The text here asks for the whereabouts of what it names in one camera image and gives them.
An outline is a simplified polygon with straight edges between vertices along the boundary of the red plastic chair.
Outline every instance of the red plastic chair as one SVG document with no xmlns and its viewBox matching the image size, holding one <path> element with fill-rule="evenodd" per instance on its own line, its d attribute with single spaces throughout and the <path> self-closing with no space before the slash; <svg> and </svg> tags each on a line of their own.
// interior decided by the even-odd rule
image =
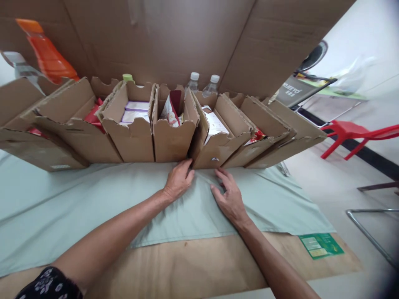
<svg viewBox="0 0 399 299">
<path fill-rule="evenodd" d="M 333 133 L 327 134 L 328 137 L 338 135 L 338 139 L 334 144 L 321 155 L 322 159 L 327 158 L 333 151 L 337 149 L 346 139 L 364 138 L 364 140 L 353 151 L 345 157 L 349 160 L 353 155 L 357 154 L 369 140 L 384 140 L 399 136 L 399 125 L 386 127 L 384 129 L 369 131 L 365 127 L 356 125 L 351 122 L 333 120 L 332 125 L 321 128 L 322 130 L 332 129 Z"/>
</svg>

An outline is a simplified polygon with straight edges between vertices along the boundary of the hand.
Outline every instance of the hand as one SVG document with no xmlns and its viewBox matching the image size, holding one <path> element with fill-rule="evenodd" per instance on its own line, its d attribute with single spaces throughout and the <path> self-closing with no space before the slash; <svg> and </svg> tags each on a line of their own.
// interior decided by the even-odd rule
<svg viewBox="0 0 399 299">
<path fill-rule="evenodd" d="M 194 179 L 194 170 L 190 170 L 192 159 L 181 161 L 175 168 L 169 172 L 167 176 L 166 185 L 163 188 L 163 193 L 171 200 L 175 201 L 181 197 L 187 189 L 191 186 Z"/>
<path fill-rule="evenodd" d="M 211 185 L 211 191 L 223 214 L 233 223 L 233 225 L 245 224 L 251 221 L 245 211 L 242 202 L 241 191 L 231 173 L 222 168 L 215 169 L 215 174 L 222 180 L 226 192 L 222 195 L 220 190 Z"/>
</svg>

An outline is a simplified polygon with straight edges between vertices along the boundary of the green card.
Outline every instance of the green card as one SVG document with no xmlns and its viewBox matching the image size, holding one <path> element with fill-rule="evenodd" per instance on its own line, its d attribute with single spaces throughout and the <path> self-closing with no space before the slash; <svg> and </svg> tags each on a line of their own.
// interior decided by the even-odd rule
<svg viewBox="0 0 399 299">
<path fill-rule="evenodd" d="M 314 260 L 345 253 L 329 233 L 302 235 L 299 238 Z"/>
</svg>

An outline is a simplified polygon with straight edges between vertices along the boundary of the green bottle cap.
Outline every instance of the green bottle cap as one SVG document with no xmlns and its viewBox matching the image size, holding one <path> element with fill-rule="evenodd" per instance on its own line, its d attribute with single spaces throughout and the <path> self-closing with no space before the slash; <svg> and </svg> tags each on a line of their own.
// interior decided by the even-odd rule
<svg viewBox="0 0 399 299">
<path fill-rule="evenodd" d="M 135 84 L 132 75 L 130 75 L 130 74 L 123 74 L 122 77 L 123 77 L 123 81 L 125 81 L 125 82 L 127 82 L 127 81 L 133 81 L 133 83 Z"/>
</svg>

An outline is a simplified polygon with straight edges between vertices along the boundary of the tiled floor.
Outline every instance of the tiled floor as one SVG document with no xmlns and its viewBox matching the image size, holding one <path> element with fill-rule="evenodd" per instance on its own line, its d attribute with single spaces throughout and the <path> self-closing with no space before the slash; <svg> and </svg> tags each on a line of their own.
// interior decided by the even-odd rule
<svg viewBox="0 0 399 299">
<path fill-rule="evenodd" d="M 339 147 L 326 160 L 320 155 L 331 145 L 328 138 L 290 159 L 286 164 L 297 182 L 320 207 L 338 234 L 362 261 L 364 272 L 341 275 L 309 282 L 323 299 L 376 298 L 388 282 L 393 268 L 345 214 L 355 208 L 399 208 L 399 196 L 393 189 L 362 193 L 356 187 L 387 183 L 387 176 L 357 156 L 343 158 L 348 150 Z M 359 221 L 390 252 L 399 244 L 396 235 L 398 215 L 356 214 Z M 263 289 L 220 298 L 274 298 L 270 289 Z"/>
</svg>

